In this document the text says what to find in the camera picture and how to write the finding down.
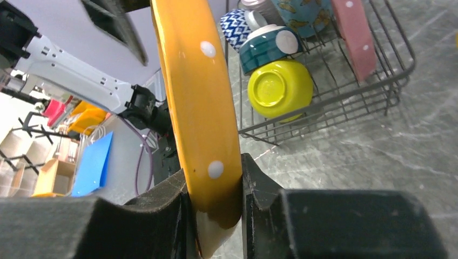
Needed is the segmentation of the teal white dotted bowl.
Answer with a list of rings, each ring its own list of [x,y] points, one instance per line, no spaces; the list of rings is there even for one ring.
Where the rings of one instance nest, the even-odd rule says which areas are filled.
[[[239,49],[242,73],[254,70],[273,61],[303,52],[300,37],[289,27],[270,24],[251,32]]]

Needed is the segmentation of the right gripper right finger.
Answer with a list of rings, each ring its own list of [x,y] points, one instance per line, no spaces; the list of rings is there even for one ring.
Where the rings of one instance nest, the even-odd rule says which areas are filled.
[[[447,258],[423,204],[394,190],[286,189],[247,153],[244,258]]]

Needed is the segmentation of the pink polka dot plate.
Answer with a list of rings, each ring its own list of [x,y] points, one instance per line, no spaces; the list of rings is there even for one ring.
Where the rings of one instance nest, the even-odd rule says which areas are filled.
[[[332,0],[332,10],[359,82],[376,70],[376,53],[361,0]]]

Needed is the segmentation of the yellow polka dot plate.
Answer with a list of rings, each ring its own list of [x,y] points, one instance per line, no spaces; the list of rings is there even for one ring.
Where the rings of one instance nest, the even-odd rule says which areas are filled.
[[[231,83],[207,1],[152,1],[160,65],[197,242],[210,258],[242,213],[242,165]]]

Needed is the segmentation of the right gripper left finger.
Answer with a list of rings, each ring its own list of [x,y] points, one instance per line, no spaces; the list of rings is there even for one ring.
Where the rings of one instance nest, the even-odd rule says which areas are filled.
[[[182,171],[124,205],[1,199],[1,258],[196,258],[194,238]]]

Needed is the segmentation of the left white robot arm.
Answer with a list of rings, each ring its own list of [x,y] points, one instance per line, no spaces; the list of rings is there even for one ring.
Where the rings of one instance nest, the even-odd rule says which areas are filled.
[[[106,74],[76,58],[38,31],[33,21],[8,1],[1,1],[1,91],[34,104],[22,92],[26,82],[11,75],[20,70],[63,103],[82,100],[159,136],[172,131],[170,113],[157,107],[146,87]]]

